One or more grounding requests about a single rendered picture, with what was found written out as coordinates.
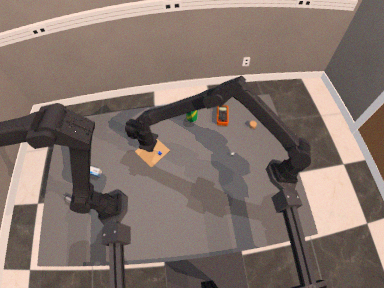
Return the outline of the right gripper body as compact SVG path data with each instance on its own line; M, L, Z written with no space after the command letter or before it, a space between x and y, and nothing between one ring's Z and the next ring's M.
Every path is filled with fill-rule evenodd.
M158 134L154 134L152 133L152 136L150 139L148 140L143 140L145 145L146 146L143 146L143 145L139 145L139 149L143 149L143 150L146 150L147 152L152 152L156 143L157 143L157 137L158 137Z

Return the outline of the orange flat mat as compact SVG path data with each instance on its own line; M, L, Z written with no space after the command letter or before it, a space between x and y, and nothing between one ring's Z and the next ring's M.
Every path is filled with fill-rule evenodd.
M153 152L147 152L139 148L135 151L151 168L170 151L158 139L156 140L158 142ZM161 155L158 155L159 151L162 152Z

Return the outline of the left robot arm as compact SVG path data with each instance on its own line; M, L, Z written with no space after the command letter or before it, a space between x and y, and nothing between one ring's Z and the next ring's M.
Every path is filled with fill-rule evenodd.
M120 214L121 194L96 192L92 183L89 189L91 152L87 149L95 122L64 107L45 105L27 116L0 122L0 147L24 142L34 149L68 146L73 183L70 210L85 214L94 209L100 220Z

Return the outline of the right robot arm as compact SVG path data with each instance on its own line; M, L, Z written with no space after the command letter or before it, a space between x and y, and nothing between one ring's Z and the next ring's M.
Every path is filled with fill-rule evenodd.
M218 85L216 89L223 87L219 90L214 87L176 102L146 110L136 119L138 127L135 119L129 119L126 122L125 132L128 137L138 138L139 144L146 146L143 140L151 138L151 125L203 108L210 109L224 105L233 96L274 135L288 152L288 160L271 165L276 180L295 184L298 182L298 171L304 170L311 164L310 144L306 139L299 138L293 133L245 81L243 76L239 76Z

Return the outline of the small white and blue box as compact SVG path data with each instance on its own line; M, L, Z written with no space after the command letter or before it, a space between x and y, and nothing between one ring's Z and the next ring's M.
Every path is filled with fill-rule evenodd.
M92 173L92 174L91 174ZM90 166L90 175L93 175L93 176L96 176L96 177L99 177L101 176L101 173L102 171L98 168L95 168L95 167L91 167ZM98 175L98 176L97 176Z

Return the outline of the orange digital multimeter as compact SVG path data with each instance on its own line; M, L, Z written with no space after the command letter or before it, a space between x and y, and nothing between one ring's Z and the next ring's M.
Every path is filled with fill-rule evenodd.
M228 106L223 105L217 106L217 125L227 126L228 125Z

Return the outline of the green and yellow can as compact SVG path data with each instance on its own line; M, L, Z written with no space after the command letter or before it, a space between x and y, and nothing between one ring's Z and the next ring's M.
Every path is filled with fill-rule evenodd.
M198 118L197 110L193 112L186 113L186 119L189 122L195 122Z

